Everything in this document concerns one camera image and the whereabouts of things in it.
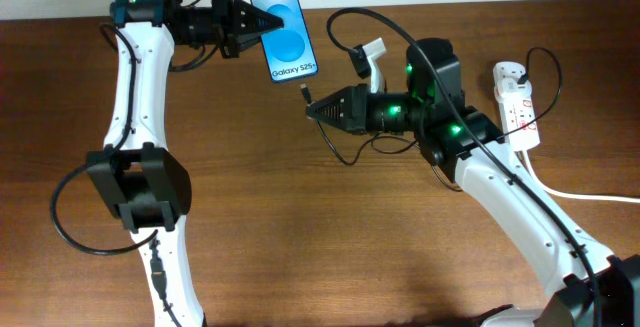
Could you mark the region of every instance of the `white power strip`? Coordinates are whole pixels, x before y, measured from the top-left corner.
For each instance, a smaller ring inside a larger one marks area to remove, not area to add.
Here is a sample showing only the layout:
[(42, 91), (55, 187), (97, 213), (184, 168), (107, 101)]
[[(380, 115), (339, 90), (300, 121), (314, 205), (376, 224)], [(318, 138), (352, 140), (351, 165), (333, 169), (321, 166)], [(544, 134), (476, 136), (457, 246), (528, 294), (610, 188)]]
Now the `white power strip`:
[[(502, 130), (504, 133), (511, 132), (535, 118), (533, 103), (531, 100), (531, 82), (518, 84), (518, 80), (525, 74), (525, 68), (516, 62), (500, 62), (493, 68), (493, 79), (496, 83), (494, 93), (500, 105), (500, 118), (502, 120)], [(556, 191), (547, 187), (538, 179), (527, 150), (540, 144), (540, 134), (537, 123), (532, 123), (526, 129), (514, 132), (507, 137), (507, 142), (514, 151), (522, 152), (523, 163), (526, 166), (531, 178), (547, 193), (564, 198), (596, 201), (615, 201), (626, 203), (640, 203), (640, 198), (607, 196), (607, 195), (583, 195), (576, 193), (566, 193)]]
[[(518, 84), (524, 75), (524, 67), (516, 62), (500, 62), (493, 68), (493, 89), (500, 105), (502, 131), (509, 133), (531, 122), (535, 117), (531, 101), (531, 82)], [(538, 124), (507, 136), (507, 142), (514, 151), (526, 151), (540, 144)]]

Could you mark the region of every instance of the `blue circle graphic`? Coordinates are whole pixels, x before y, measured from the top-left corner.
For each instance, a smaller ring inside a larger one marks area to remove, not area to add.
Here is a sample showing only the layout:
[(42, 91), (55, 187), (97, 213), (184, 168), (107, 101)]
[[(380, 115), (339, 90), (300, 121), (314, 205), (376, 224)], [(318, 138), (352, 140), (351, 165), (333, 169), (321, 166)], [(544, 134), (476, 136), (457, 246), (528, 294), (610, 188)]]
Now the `blue circle graphic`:
[(269, 37), (273, 46), (271, 53), (282, 62), (293, 62), (304, 53), (304, 40), (293, 31), (273, 31)]
[(284, 28), (291, 28), (291, 23), (293, 22), (293, 11), (289, 9), (289, 7), (281, 4), (273, 5), (267, 9), (267, 12), (272, 15), (276, 15), (284, 21)]
[(288, 28), (292, 27), (295, 21), (293, 12), (285, 5), (277, 4), (269, 7), (267, 12), (274, 14), (284, 21), (284, 29), (269, 33), (271, 40), (271, 53), (282, 62), (293, 62), (304, 53), (304, 40), (302, 37)]

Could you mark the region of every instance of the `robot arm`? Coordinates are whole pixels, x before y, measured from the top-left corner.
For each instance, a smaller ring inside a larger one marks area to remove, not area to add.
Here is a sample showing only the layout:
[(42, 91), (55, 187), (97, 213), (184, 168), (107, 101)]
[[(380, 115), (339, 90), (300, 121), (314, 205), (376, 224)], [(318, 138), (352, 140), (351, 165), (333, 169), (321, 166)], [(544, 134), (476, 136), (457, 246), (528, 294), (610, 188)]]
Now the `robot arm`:
[(407, 50), (407, 63), (412, 66), (407, 68), (408, 93), (374, 94), (365, 84), (346, 87), (309, 104), (307, 116), (356, 135), (413, 132), (422, 156), (474, 197), (511, 238), (551, 300), (544, 311), (495, 311), (497, 314), (484, 316), (477, 326), (532, 327), (534, 321), (537, 327), (582, 323), (589, 326), (594, 305), (591, 283), (598, 284), (602, 299), (606, 296), (605, 322), (640, 323), (637, 307), (640, 257), (617, 259), (533, 182), (498, 127), (475, 108), (465, 105), (460, 63), (449, 41), (432, 38), (417, 44), (444, 81), (451, 105), (471, 132), (567, 227), (597, 274), (596, 281), (588, 278), (585, 266), (559, 225), (462, 131), (452, 117), (451, 105), (445, 103), (431, 73), (412, 47)]
[[(215, 44), (224, 58), (282, 27), (279, 17), (242, 0), (212, 0), (211, 8), (180, 7), (182, 0), (116, 0), (114, 24), (135, 52), (136, 81), (131, 129), (123, 138), (129, 108), (131, 57), (118, 39), (119, 69), (106, 153), (88, 154), (88, 173), (115, 218), (138, 243), (157, 231), (153, 246), (139, 249), (155, 311), (155, 326), (202, 327), (206, 319), (196, 297), (186, 252), (186, 218), (191, 205), (187, 171), (169, 154), (164, 132), (167, 73), (177, 44)], [(133, 171), (139, 165), (141, 171)]]

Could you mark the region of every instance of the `smartphone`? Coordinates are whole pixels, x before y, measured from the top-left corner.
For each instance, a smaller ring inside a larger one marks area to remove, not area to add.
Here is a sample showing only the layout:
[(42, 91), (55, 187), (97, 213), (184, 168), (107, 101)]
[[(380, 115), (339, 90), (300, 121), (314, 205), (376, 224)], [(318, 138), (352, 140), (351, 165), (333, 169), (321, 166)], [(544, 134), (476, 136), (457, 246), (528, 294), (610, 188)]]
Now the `smartphone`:
[(273, 82), (285, 82), (318, 73), (311, 39), (298, 0), (251, 0), (257, 8), (276, 15), (284, 27), (262, 35), (262, 48)]

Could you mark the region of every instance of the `wood grain surface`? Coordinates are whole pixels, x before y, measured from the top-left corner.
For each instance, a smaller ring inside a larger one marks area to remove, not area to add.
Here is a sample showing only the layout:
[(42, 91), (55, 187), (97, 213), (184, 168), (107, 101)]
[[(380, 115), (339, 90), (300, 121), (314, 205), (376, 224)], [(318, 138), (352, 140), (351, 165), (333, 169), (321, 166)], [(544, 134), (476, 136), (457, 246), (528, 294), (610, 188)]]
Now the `wood grain surface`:
[[(376, 10), (416, 38), (451, 39), (467, 102), (494, 121), (493, 65), (524, 62), (532, 46), (553, 50), (565, 89), (540, 123), (539, 177), (563, 191), (638, 194), (640, 0)], [(332, 12), (305, 13), (315, 77), (271, 83), (257, 46), (168, 78), (167, 142), (192, 179), (187, 246), (210, 324), (383, 325), (544, 306), (533, 272), (489, 214), (445, 189), (417, 153), (367, 149), (355, 167), (336, 161), (298, 88), (305, 82), (320, 98), (360, 82), (327, 38)], [(109, 125), (117, 58), (97, 31), (105, 20), (0, 23), (1, 326), (152, 325), (138, 255), (79, 253), (48, 216), (56, 183), (101, 148)], [(335, 33), (347, 45), (383, 37), (389, 89), (405, 90), (407, 45), (392, 31), (345, 16)], [(175, 58), (193, 54), (181, 47)], [(535, 56), (531, 74), (540, 112), (555, 94), (555, 69)], [(364, 139), (328, 132), (349, 157)], [(618, 256), (640, 252), (637, 205), (558, 202)], [(65, 190), (60, 215), (88, 245), (130, 243), (86, 176)]]

